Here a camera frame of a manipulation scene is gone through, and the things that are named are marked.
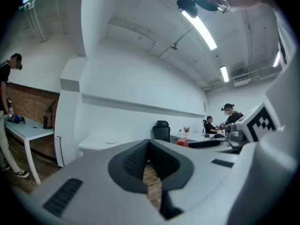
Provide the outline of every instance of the white table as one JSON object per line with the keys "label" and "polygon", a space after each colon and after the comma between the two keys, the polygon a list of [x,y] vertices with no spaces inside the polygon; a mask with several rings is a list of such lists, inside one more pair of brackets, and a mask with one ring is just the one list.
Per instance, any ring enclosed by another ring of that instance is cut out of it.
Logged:
{"label": "white table", "polygon": [[188,135],[185,135],[184,133],[176,133],[171,134],[171,143],[176,144],[177,140],[183,137],[186,137],[190,142],[199,142],[199,141],[205,141],[207,139],[210,139],[214,136],[214,134],[207,134],[210,137],[204,137],[204,133],[189,133]]}
{"label": "white table", "polygon": [[78,148],[80,150],[103,150],[129,142],[133,142],[133,139],[127,135],[112,138],[105,138],[101,135],[89,135],[78,145]]}
{"label": "white table", "polygon": [[37,182],[37,184],[41,184],[41,180],[38,177],[38,173],[36,171],[36,168],[34,166],[32,155],[30,151],[30,140],[34,140],[40,137],[45,137],[51,134],[54,134],[54,129],[43,129],[43,124],[36,122],[34,120],[31,120],[27,117],[25,118],[26,124],[20,122],[19,124],[16,124],[14,122],[8,122],[5,121],[5,127],[13,134],[17,135],[24,141],[25,145],[25,151],[27,160],[29,163],[29,167],[31,169],[32,175]]}

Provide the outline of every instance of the khaki pants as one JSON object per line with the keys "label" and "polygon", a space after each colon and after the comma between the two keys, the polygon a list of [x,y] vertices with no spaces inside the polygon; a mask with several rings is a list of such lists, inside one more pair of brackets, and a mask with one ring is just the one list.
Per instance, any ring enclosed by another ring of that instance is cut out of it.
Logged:
{"label": "khaki pants", "polygon": [[5,128],[4,128],[4,118],[6,115],[4,115],[3,111],[0,111],[0,168],[5,167],[5,163],[3,160],[3,156],[9,163],[10,167],[15,173],[18,173],[20,171],[19,166],[15,162],[13,155],[11,155],[10,150],[8,148],[8,138],[6,137]]}

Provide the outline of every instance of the sneaker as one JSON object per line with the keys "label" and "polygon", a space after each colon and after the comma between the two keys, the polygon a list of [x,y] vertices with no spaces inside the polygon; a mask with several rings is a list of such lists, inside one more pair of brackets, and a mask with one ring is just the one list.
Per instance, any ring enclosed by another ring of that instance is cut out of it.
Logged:
{"label": "sneaker", "polygon": [[10,165],[7,164],[5,167],[1,168],[1,171],[6,171],[10,169]]}
{"label": "sneaker", "polygon": [[27,178],[29,176],[29,172],[24,170],[20,170],[19,172],[16,172],[16,174],[20,178]]}

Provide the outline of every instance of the brick wall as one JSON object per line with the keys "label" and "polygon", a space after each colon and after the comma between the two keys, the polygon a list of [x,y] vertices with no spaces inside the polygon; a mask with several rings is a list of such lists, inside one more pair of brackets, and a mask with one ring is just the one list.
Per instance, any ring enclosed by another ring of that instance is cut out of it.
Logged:
{"label": "brick wall", "polygon": [[[13,102],[14,113],[18,116],[26,116],[34,121],[43,123],[44,116],[47,116],[48,126],[50,125],[50,113],[44,111],[52,103],[56,101],[52,110],[52,126],[55,126],[56,108],[60,95],[57,93],[41,91],[33,88],[28,88],[16,84],[7,85],[7,95]],[[30,142],[30,147],[55,158],[54,136],[49,135],[43,138],[38,138]]]}

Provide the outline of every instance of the red object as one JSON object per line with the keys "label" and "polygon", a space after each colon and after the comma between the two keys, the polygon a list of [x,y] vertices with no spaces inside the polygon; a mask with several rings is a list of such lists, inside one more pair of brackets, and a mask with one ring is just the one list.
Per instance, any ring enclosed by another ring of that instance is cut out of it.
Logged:
{"label": "red object", "polygon": [[178,139],[177,145],[188,147],[188,139],[186,137],[182,137],[182,138]]}

